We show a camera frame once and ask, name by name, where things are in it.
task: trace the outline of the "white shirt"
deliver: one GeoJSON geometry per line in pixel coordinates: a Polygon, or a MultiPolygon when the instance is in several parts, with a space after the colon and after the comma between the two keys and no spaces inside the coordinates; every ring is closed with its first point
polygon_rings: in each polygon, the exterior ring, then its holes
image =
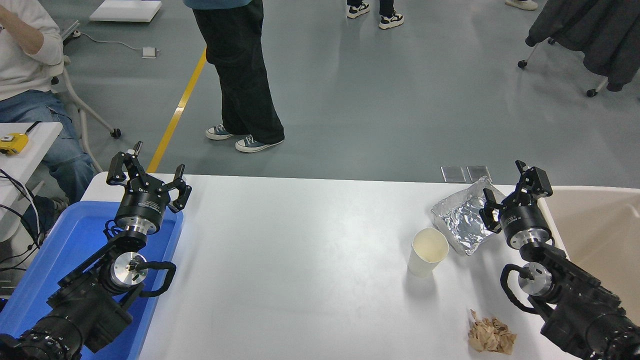
{"type": "Polygon", "coordinates": [[[29,55],[9,31],[0,30],[0,101],[27,90],[51,90],[49,67],[62,62],[58,25],[38,0],[0,0],[0,4],[44,35],[40,51],[29,55]]]}

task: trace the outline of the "yellow floor line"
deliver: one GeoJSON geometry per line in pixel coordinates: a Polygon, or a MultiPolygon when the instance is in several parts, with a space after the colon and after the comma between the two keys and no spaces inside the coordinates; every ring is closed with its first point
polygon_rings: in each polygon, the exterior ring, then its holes
{"type": "Polygon", "coordinates": [[[178,103],[178,107],[175,109],[175,113],[173,113],[173,117],[171,118],[171,122],[166,127],[164,131],[164,135],[158,144],[156,149],[156,153],[154,157],[151,159],[151,163],[147,167],[147,172],[156,172],[158,169],[158,165],[160,165],[160,161],[164,156],[164,152],[166,151],[166,147],[169,145],[169,141],[171,141],[171,137],[173,136],[173,132],[175,128],[178,126],[178,121],[182,117],[182,112],[184,108],[187,106],[187,102],[189,102],[189,98],[191,97],[191,93],[193,88],[196,86],[198,82],[198,78],[200,77],[200,73],[202,72],[202,68],[204,67],[205,62],[207,61],[206,50],[202,51],[202,55],[200,57],[200,61],[198,61],[198,65],[196,65],[196,69],[193,71],[191,75],[191,79],[187,84],[187,88],[184,89],[184,93],[182,94],[182,98],[180,98],[180,102],[178,103]]]}

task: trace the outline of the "aluminum foil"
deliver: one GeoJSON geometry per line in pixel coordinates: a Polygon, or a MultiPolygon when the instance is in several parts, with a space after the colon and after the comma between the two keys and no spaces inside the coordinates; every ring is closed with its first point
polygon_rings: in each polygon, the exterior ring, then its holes
{"type": "Polygon", "coordinates": [[[435,227],[459,254],[470,256],[493,234],[484,227],[479,214],[484,207],[484,188],[493,190],[498,202],[504,199],[504,195],[489,182],[488,177],[483,176],[469,188],[441,200],[431,209],[435,227]]]}

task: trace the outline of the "robotic arm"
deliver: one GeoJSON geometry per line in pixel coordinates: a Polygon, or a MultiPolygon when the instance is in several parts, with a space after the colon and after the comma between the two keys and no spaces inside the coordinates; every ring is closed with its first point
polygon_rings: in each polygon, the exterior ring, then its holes
{"type": "Polygon", "coordinates": [[[563,351],[581,359],[639,360],[640,328],[625,316],[618,296],[554,247],[538,207],[539,198],[553,194],[547,173],[520,160],[516,165],[520,180],[515,191],[498,203],[485,188],[486,202],[480,210],[487,229],[504,231],[507,244],[528,261],[523,267],[504,267],[502,289],[516,307],[544,319],[541,334],[563,351]],[[522,304],[509,288],[508,276],[514,271],[532,307],[522,304]]]}
{"type": "Polygon", "coordinates": [[[108,228],[104,231],[107,244],[58,282],[60,289],[47,301],[52,311],[33,328],[17,339],[0,335],[0,360],[79,360],[83,345],[95,353],[132,322],[127,310],[138,297],[156,297],[171,285],[175,265],[147,261],[138,251],[147,244],[147,235],[160,230],[167,206],[174,213],[184,208],[191,187],[182,178],[184,165],[178,166],[168,184],[148,175],[138,162],[141,144],[116,154],[107,176],[107,184],[125,188],[113,220],[121,231],[116,235],[110,235],[108,228]],[[171,201],[173,189],[179,196],[171,201]],[[159,289],[143,291],[149,270],[167,274],[159,289]],[[117,295],[123,296],[116,301],[117,295]]]}

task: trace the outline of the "chair leg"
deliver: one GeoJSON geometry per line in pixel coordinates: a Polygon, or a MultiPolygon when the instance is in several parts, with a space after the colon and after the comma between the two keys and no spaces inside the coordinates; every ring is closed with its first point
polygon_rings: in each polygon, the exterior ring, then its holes
{"type": "Polygon", "coordinates": [[[96,171],[102,172],[102,167],[100,166],[100,163],[98,163],[98,161],[95,159],[95,156],[93,156],[93,153],[91,152],[91,148],[89,147],[89,131],[87,130],[87,126],[86,126],[86,112],[84,111],[84,109],[80,109],[78,111],[78,114],[80,114],[80,132],[81,132],[80,139],[81,139],[82,148],[84,152],[86,152],[91,158],[91,161],[93,162],[93,167],[96,169],[96,171]]]}
{"type": "Polygon", "coordinates": [[[65,80],[65,86],[67,87],[67,90],[69,92],[69,95],[71,96],[71,98],[74,100],[74,102],[77,104],[78,108],[86,111],[87,113],[89,113],[95,120],[97,120],[100,124],[102,124],[102,126],[104,126],[107,130],[109,130],[109,132],[111,133],[111,136],[114,138],[119,138],[120,137],[120,129],[116,129],[113,126],[111,126],[111,124],[109,124],[108,122],[106,122],[100,115],[98,115],[98,113],[96,113],[93,109],[91,109],[84,101],[82,101],[82,99],[80,99],[80,97],[76,94],[76,91],[74,90],[74,87],[71,85],[71,79],[69,78],[69,73],[67,72],[66,69],[62,70],[62,77],[65,80]]]}
{"type": "Polygon", "coordinates": [[[596,95],[598,95],[598,92],[600,92],[602,90],[602,88],[607,84],[607,81],[609,80],[609,78],[604,78],[600,84],[598,85],[598,87],[596,87],[595,89],[589,89],[587,90],[587,97],[594,97],[596,95]]]}
{"type": "Polygon", "coordinates": [[[540,43],[537,43],[536,46],[533,47],[533,50],[531,50],[531,54],[529,54],[529,57],[526,60],[520,60],[518,61],[518,67],[521,69],[524,69],[527,64],[529,63],[529,59],[531,59],[531,56],[533,56],[533,53],[536,52],[536,49],[538,48],[538,45],[540,45],[540,43]]]}

